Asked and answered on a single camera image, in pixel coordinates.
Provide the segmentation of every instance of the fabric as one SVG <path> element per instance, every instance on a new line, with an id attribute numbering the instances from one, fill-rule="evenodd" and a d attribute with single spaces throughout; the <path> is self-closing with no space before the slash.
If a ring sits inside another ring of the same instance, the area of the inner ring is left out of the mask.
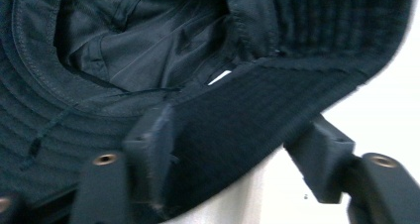
<path id="1" fill-rule="evenodd" d="M 391 59 L 411 0 L 0 0 L 0 189 L 33 208 L 174 109 L 153 210 L 177 216 L 244 175 Z M 228 76 L 207 85 L 225 70 Z"/>

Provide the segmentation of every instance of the dark blue fabric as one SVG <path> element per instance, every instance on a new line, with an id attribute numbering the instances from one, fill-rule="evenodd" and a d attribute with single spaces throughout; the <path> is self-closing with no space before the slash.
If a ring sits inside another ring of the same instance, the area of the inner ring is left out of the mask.
<path id="1" fill-rule="evenodd" d="M 22 193 L 31 207 L 57 198 L 77 184 L 88 157 L 121 150 L 121 141 L 145 110 L 168 102 L 174 108 L 176 162 L 165 183 L 162 211 L 165 217 L 179 215 L 231 184 L 280 144 L 293 142 L 312 118 L 381 70 L 401 42 L 411 4 L 411 0 L 219 1 L 224 2 L 221 8 L 210 2 L 207 8 L 192 7 L 217 12 L 217 17 L 209 17 L 214 24 L 206 21 L 197 28 L 179 26 L 191 12 L 174 11 L 179 22 L 165 22 L 175 23 L 179 34 L 163 30 L 173 36 L 171 43 L 149 55 L 139 47 L 147 59 L 134 60 L 153 68 L 155 59 L 178 52 L 179 37 L 197 36 L 201 26 L 215 30 L 204 30 L 206 36 L 193 45 L 212 45 L 207 48 L 210 54 L 191 56 L 182 51 L 176 55 L 180 60 L 169 56 L 158 73 L 136 73 L 135 67 L 111 84 L 106 72 L 121 71 L 118 61 L 128 61 L 136 47 L 122 42 L 122 49 L 133 49 L 127 54 L 108 48 L 103 52 L 111 56 L 106 59 L 113 61 L 111 67 L 86 70 L 85 53 L 92 50 L 90 61 L 102 66 L 95 63 L 99 57 L 95 47 L 106 45 L 92 41 L 94 45 L 83 53 L 66 58 L 71 45 L 60 40 L 74 36 L 77 41 L 81 34 L 68 32 L 68 24 L 80 22 L 65 17 L 71 7 L 60 11 L 67 1 L 0 0 L 0 189 Z M 162 6 L 163 11 L 172 3 L 159 2 L 147 3 Z M 96 5 L 97 12 L 107 10 L 96 3 L 89 6 Z M 121 22 L 126 22 L 129 11 L 123 7 L 121 14 L 112 14 L 121 19 L 110 22 L 115 28 L 109 32 L 122 36 L 117 41 L 124 38 L 120 31 L 127 24 Z M 219 14 L 221 21 L 216 20 Z M 151 13 L 147 19 L 158 15 Z M 151 35 L 158 33 L 147 29 Z M 133 33 L 144 39 L 141 31 Z M 195 46 L 189 52 L 196 52 Z M 207 85 L 228 68 L 231 74 Z M 142 79 L 151 82 L 139 88 L 130 85 Z M 38 147 L 34 160 L 21 168 L 33 144 Z M 163 218 L 147 206 L 134 208 L 140 223 Z"/>

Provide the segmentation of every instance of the ribbed fabric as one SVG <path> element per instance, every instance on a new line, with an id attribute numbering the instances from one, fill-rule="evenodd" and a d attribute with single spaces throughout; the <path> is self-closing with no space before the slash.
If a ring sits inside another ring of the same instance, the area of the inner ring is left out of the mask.
<path id="1" fill-rule="evenodd" d="M 35 9 L 29 6 L 34 1 L 44 4 Z M 124 89 L 59 64 L 53 33 L 60 0 L 1 0 L 0 189 L 22 193 L 32 206 L 55 198 L 77 184 L 88 157 L 121 150 L 143 112 L 164 101 L 174 108 L 176 159 L 163 191 L 163 211 L 167 217 L 179 215 L 280 144 L 293 142 L 312 118 L 382 69 L 402 39 L 411 0 L 269 2 L 228 0 L 227 20 L 234 26 L 226 32 L 238 33 L 242 41 L 224 47 L 230 55 L 237 51 L 236 57 L 209 65 L 180 91 L 113 97 L 108 95 Z M 43 19 L 31 24 L 25 7 Z M 272 36 L 278 38 L 266 40 Z M 203 82 L 225 67 L 233 72 L 222 81 Z M 104 99 L 82 103 L 98 95 Z M 55 120 L 34 162 L 22 169 L 37 134 Z M 136 208 L 140 223 L 161 220 L 145 206 Z"/>

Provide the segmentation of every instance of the hat brim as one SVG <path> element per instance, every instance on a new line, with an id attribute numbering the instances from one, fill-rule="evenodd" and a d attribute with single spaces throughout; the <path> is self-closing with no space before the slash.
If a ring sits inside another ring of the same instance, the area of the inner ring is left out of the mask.
<path id="1" fill-rule="evenodd" d="M 164 101 L 165 95 L 80 104 L 45 136 L 31 167 L 22 169 L 40 129 L 62 111 L 98 94 L 121 92 L 55 66 L 59 62 L 52 15 L 58 12 L 59 0 L 48 1 L 51 4 L 32 9 L 48 19 L 45 35 L 33 38 L 28 37 L 32 19 L 23 18 L 27 14 L 22 8 L 30 10 L 31 0 L 1 0 L 0 189 L 22 193 L 32 207 L 75 186 L 87 158 L 121 150 L 121 141 L 144 109 Z M 311 10 L 310 4 L 296 2 L 290 5 Z M 170 96 L 177 125 L 173 155 L 178 163 L 167 181 L 166 214 L 185 212 L 231 184 L 282 143 L 293 142 L 312 118 L 382 69 L 402 40 L 410 2 L 367 0 L 364 8 L 335 9 L 344 10 L 344 15 L 364 10 L 367 15 L 365 28 L 353 24 L 358 27 L 355 34 L 369 38 L 357 55 L 259 58 L 213 86 L 190 87 Z M 299 50 L 305 54 L 305 48 Z"/>

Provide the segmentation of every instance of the bucket hat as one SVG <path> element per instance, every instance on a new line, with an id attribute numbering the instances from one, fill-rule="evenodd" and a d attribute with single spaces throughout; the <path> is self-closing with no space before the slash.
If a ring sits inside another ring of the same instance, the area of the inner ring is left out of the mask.
<path id="1" fill-rule="evenodd" d="M 164 215 L 133 208 L 142 223 L 177 216 L 293 143 L 383 69 L 410 6 L 0 0 L 0 190 L 33 209 L 60 198 L 77 188 L 89 157 L 121 150 L 136 122 L 164 103 L 174 126 Z"/>

